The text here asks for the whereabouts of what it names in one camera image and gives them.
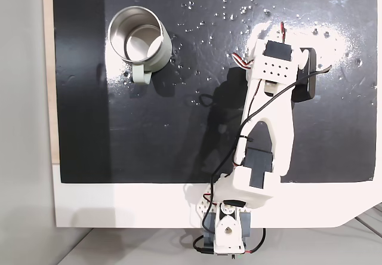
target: black surface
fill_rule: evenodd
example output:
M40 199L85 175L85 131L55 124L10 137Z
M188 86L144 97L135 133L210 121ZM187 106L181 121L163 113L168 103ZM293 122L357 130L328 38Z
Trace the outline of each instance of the black surface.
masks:
M133 85L120 61L105 60L109 22L130 5L151 9L174 38L173 63L146 87ZM251 9L241 14L244 5ZM377 0L54 0L54 20L64 183L208 182L233 142L247 90L226 55L245 52L245 32L267 20L285 21L287 42L294 32L309 38L317 28L324 45L311 45L318 63L335 39L346 48L317 78L316 97L295 105L291 167L282 181L374 175ZM227 163L223 171L231 169Z

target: wooden edge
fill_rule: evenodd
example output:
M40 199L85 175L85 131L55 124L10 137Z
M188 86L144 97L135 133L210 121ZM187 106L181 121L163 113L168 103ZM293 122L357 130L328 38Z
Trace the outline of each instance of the wooden edge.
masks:
M57 93L56 93L56 52L54 49L53 0L43 0L45 63L47 72L48 111L50 129L50 149L52 164L60 164L58 143Z

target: black cable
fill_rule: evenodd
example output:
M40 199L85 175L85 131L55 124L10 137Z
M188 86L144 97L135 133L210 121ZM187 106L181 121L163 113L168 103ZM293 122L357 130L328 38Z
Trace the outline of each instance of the black cable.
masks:
M198 238L196 238L193 242L192 242L192 247L193 249L197 250L198 252L201 250L200 247L197 247L196 246L196 243L201 240L203 238L203 235L202 236L199 236Z
M232 148L229 150L228 154L224 157L224 159L222 160L222 162L219 164L219 166L216 168L216 170L211 174L211 179L210 179L210 187L211 187L211 202L210 202L210 205L208 206L207 208L207 211L203 217L203 220L202 220L202 226L203 228L207 231L207 232L210 232L212 234L215 234L215 232L211 231L209 228L207 228L207 226L205 225L205 220L207 219L207 215L210 213L211 211L211 207L212 207L212 202L214 200L214 177L215 175L220 171L220 169L222 168L222 166L226 163L226 161L229 159L229 157L231 156L231 154L235 151L236 149L236 144L237 142L239 141L239 138L240 138L240 135L241 135L241 131L243 130L243 127L245 126L246 123L248 123L249 120L251 120L255 115L259 114L262 110L264 110L270 103L272 103L274 100L276 100L278 97L280 97L282 94L284 94L285 92L287 92L288 90L290 90L291 88L293 88L294 86L296 86L298 83L300 83L301 81L305 80L305 79L308 79L310 77L314 77L318 74L323 74L323 73L327 73L330 71L330 69L332 68L332 66L330 65L329 67L325 68L324 70L320 70L320 71L315 71L305 77L302 77L300 79L298 79L297 81L293 82L292 84L290 84L289 86L285 87L283 90L281 90L280 92L278 92L276 95L274 95L270 100L267 101L267 103L263 104L259 109L257 109L253 114L249 115L249 117L247 117L243 123L241 123L240 127L239 127L239 131L236 135L236 138L234 140L234 143L233 143L233 146Z
M266 230L265 230L265 228L263 228L263 237L261 238L261 241L257 244L257 246L255 248L253 248L252 250L246 251L246 252L252 254L252 253L255 253L257 250L259 250L265 241L265 235L266 235Z

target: water droplet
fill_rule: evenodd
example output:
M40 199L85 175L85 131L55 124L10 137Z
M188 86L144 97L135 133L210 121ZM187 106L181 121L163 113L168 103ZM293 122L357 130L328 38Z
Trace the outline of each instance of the water droplet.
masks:
M361 67L362 64L363 64L363 61L361 60L361 58L357 58L355 62L356 62L356 65L357 65L358 67Z

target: electrical wire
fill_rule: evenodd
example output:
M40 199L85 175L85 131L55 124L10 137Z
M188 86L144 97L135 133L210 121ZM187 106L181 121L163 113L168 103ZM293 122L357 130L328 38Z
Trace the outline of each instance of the electrical wire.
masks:
M200 252L202 248L196 246L196 243L197 243L199 240L201 240L202 238L203 238L203 235L199 236L198 238L196 238L196 239L192 242L192 247L193 247L193 249L197 250L198 252Z
M256 96L256 94L257 94L258 88L260 87L261 80L262 80L262 79L260 79L260 81L258 82L256 91L255 91L255 94L253 95L252 100L251 100L251 103L249 104L248 116L247 116L247 117L249 117L249 113L251 113L252 103L253 103L253 101L255 100L255 96Z
M282 43L285 43L285 27L284 27L283 21L280 23L280 28L281 28L281 35L282 35Z
M254 60L251 60L249 62L245 62L243 58L239 56L237 53L232 53L232 58L235 61L235 63L244 70L251 70L250 65L253 63Z
M360 219L358 216L354 218L355 220L357 220L358 222L360 222L360 224L362 224L363 226L365 226L366 228L368 228L370 231L374 232L376 235L378 235L380 238L382 238L382 233L378 232L377 229L373 228L372 226L370 226L368 223L364 222L362 219Z
M266 230L265 228L263 228L263 237L261 238L261 241L257 244L257 246L255 248L253 248L252 250L247 250L245 251L245 253L255 253L257 250L260 249L260 247L264 244L264 241L265 241L265 235L266 235Z
M315 71L305 77L302 77L298 80L296 80L295 82L293 82L292 84L290 84L289 86L285 87L283 90L281 90L280 92L278 92L276 95L274 95L270 100L268 100L265 104L263 104L259 109L257 109L253 114L249 115L249 117L247 117L243 123L241 123L240 127L239 127L239 131L236 135L236 138L234 140L234 143L233 143L233 146L231 147L231 149L229 150L228 154L224 157L224 159L222 160L222 162L218 165L218 167L215 169L215 171L211 174L211 178L210 178L210 187L211 187L211 201L214 200L214 177L216 176L216 174L220 171L220 169L223 167L223 165L227 162L227 160L230 158L231 154L235 151L236 149L236 144L237 142L239 141L239 138L240 138L240 135L241 135L241 131L243 130L243 127L245 126L246 123L248 123L255 115L259 114L262 110L264 110L270 103L272 103L274 100L276 100L278 97L280 97L282 94L284 94L285 92L287 92L288 90L290 90L291 88L293 88L294 86L296 86L297 84L299 84L301 81L305 80L305 79L308 79L310 77L314 77L318 74L323 74L323 73L327 73L330 71L330 69L332 68L332 66L330 65L329 67L325 68L324 70L320 70L320 71ZM208 206L207 208L207 211L203 217L203 220L202 220L202 227L207 231L207 232L210 232L212 234L215 234L215 232L211 231L209 228L207 228L207 226L205 225L205 221L207 219L207 215L210 213L211 211L211 208L212 208L212 202L210 202L210 205Z
M206 201L211 202L211 201L206 197L206 195L211 195L211 194L210 194L210 193L204 193L204 194L203 194L203 198L204 198Z

